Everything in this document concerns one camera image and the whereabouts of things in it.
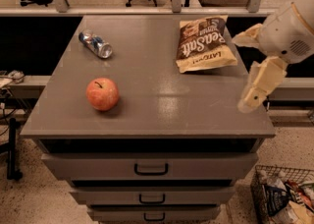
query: black mesh basket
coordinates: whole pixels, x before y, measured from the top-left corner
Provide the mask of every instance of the black mesh basket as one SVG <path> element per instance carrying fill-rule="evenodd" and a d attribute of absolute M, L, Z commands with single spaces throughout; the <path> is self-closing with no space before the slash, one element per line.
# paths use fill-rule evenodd
<path fill-rule="evenodd" d="M 259 224 L 270 224 L 273 222 L 271 222 L 269 219 L 263 187 L 258 180 L 258 174 L 262 170 L 266 171 L 268 176 L 278 175 L 280 171 L 283 171 L 286 173 L 286 179 L 295 181 L 298 184 L 304 181 L 314 180 L 314 171 L 279 166 L 264 166 L 264 165 L 255 166 L 255 173 L 251 183 L 251 191 L 257 215 L 257 220 Z"/>

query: silver can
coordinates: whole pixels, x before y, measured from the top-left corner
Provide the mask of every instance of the silver can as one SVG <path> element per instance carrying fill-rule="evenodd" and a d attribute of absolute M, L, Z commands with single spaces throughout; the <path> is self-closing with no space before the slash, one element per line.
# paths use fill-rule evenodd
<path fill-rule="evenodd" d="M 108 58 L 112 54 L 111 45 L 105 42 L 100 36 L 94 34 L 90 29 L 80 32 L 78 39 L 100 58 Z"/>

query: drawer handle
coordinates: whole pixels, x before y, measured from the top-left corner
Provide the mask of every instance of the drawer handle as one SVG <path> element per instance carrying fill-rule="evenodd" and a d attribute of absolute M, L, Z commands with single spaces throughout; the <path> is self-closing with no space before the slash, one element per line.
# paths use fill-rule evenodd
<path fill-rule="evenodd" d="M 142 204 L 162 204 L 165 202 L 165 200 L 166 200 L 165 194 L 163 194 L 163 198 L 159 201 L 145 201 L 142 199 L 142 195 L 139 195 L 139 202 Z"/>
<path fill-rule="evenodd" d="M 134 173 L 140 176 L 161 176 L 168 173 L 168 164 L 165 164 L 164 171 L 161 172 L 140 172 L 138 171 L 138 164 L 134 165 Z"/>
<path fill-rule="evenodd" d="M 144 213 L 144 220 L 145 221 L 164 221 L 166 218 L 166 214 L 163 212 L 163 215 L 161 216 L 161 218 L 159 219 L 151 219 L 151 218 L 147 218 L 147 214 Z"/>

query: snack bag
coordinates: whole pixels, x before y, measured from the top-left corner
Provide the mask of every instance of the snack bag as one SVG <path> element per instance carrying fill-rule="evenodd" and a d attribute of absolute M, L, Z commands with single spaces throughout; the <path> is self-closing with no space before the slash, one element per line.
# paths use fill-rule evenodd
<path fill-rule="evenodd" d="M 176 63 L 181 73 L 236 65 L 237 59 L 223 38 L 227 16 L 180 22 Z"/>

